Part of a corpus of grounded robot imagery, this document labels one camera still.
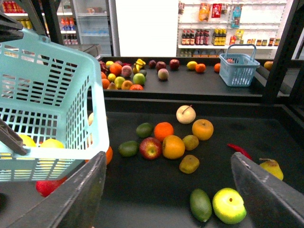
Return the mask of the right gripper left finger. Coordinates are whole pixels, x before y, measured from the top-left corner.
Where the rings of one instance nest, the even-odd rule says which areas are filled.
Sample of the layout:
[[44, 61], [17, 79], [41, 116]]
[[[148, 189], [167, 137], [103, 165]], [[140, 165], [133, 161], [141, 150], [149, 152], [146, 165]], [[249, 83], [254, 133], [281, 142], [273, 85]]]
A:
[[106, 154], [99, 152], [11, 228], [91, 228], [100, 205]]

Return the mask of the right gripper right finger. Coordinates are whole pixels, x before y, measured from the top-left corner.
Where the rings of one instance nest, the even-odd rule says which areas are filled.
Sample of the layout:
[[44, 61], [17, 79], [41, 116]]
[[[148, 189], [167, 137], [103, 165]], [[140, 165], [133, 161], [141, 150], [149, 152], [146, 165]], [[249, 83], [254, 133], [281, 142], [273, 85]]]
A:
[[256, 228], [302, 228], [304, 195], [239, 152], [231, 156], [237, 191]]

